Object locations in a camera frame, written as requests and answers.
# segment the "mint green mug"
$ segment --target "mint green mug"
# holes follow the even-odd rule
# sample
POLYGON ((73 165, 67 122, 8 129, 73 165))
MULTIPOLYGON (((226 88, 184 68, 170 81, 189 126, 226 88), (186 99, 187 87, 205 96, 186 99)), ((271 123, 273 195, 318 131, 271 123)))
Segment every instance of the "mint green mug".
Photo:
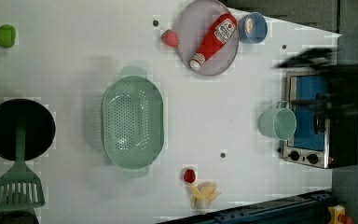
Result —
POLYGON ((259 121, 260 132, 263 135, 281 141, 290 139, 295 134, 296 126, 296 115, 286 101, 280 101, 276 108, 264 111, 259 121))

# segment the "lime green ball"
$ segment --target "lime green ball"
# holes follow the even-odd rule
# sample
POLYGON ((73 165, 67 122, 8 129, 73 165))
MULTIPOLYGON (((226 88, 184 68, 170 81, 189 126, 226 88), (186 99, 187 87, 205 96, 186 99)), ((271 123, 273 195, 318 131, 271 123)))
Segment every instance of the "lime green ball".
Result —
POLYGON ((16 30, 11 25, 3 25, 0 27, 0 46, 9 49, 16 42, 16 30))

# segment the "oven window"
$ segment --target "oven window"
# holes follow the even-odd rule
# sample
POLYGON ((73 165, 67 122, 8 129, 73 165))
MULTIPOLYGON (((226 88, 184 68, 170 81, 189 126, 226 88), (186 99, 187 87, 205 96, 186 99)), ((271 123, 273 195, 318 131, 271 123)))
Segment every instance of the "oven window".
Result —
MULTIPOLYGON (((321 76, 292 77, 290 101, 314 100, 317 94, 326 95, 327 85, 321 76)), ((324 133, 315 133, 312 112, 305 106, 293 106, 296 114, 297 128, 289 147, 298 147, 309 150, 324 150, 324 133)))

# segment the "pink plate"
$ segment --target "pink plate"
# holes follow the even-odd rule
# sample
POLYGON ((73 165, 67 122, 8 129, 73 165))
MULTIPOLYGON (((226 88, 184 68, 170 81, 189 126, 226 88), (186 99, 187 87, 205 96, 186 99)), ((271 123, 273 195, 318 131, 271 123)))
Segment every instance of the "pink plate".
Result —
MULTIPOLYGON (((226 6, 215 0, 197 0, 183 11, 176 33, 180 41, 179 52, 189 68, 189 63, 209 28, 219 16, 228 12, 226 6)), ((197 73, 214 76, 226 71, 237 55, 239 39, 237 29, 225 46, 205 62, 197 73)))

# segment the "red toy fruit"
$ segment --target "red toy fruit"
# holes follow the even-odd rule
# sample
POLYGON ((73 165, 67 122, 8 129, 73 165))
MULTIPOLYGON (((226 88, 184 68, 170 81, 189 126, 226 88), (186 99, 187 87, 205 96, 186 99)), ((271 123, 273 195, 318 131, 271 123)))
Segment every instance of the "red toy fruit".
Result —
POLYGON ((170 47, 176 48, 179 45, 179 38, 176 35, 176 33, 172 30, 167 30, 162 34, 161 41, 165 45, 168 45, 170 47))
POLYGON ((185 174, 183 175, 183 179, 187 183, 193 183, 196 180, 196 173, 193 170, 186 170, 185 174))

